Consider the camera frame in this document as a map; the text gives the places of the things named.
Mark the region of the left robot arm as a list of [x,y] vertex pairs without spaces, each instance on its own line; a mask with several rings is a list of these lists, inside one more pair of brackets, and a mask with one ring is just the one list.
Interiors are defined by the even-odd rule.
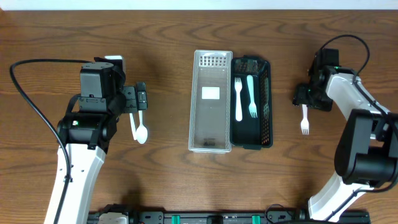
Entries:
[[82,65],[81,92],[73,96],[57,132],[57,174],[46,223],[86,223],[93,189],[117,131],[119,117],[148,107],[146,85],[127,86],[120,55],[96,57]]

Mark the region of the white plastic fork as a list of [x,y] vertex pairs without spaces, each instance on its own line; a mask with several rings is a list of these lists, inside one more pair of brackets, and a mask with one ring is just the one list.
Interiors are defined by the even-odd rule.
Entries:
[[308,121],[308,107],[305,104],[302,104],[302,121],[300,123],[300,127],[303,135],[309,135],[309,121]]
[[234,89],[236,92],[236,112],[235,112],[235,118],[236,121],[240,122],[243,119],[243,112],[242,112],[242,106],[241,106],[241,90],[242,90],[242,81],[240,78],[236,77],[234,79]]

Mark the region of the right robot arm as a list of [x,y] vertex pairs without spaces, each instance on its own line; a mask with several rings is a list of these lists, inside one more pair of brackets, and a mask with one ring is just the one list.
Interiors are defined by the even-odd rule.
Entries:
[[335,171],[308,200],[310,219],[337,222],[360,196],[388,191],[385,183],[397,183],[397,114],[370,95],[356,71],[340,66],[336,49],[320,49],[308,76],[309,83],[297,85],[292,103],[303,113],[337,105],[346,119]]

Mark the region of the pale green plastic fork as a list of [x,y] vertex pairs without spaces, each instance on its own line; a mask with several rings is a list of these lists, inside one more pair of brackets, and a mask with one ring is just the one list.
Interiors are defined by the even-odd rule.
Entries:
[[248,91],[249,91],[249,112],[252,118],[257,118],[257,107],[254,101],[254,79],[252,75],[248,75],[246,77],[247,84],[248,84]]

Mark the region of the white plastic spoon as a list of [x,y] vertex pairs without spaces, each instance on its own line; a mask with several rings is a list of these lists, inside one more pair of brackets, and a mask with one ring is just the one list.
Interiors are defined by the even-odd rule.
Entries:
[[138,143],[144,144],[148,138],[148,130],[144,126],[143,111],[139,110],[138,114],[139,114],[139,126],[136,129],[136,138]]
[[131,124],[131,132],[132,132],[132,136],[133,136],[133,140],[137,140],[136,138],[136,125],[135,125],[135,121],[134,121],[134,114],[130,113],[129,114],[129,119],[130,119],[130,124]]

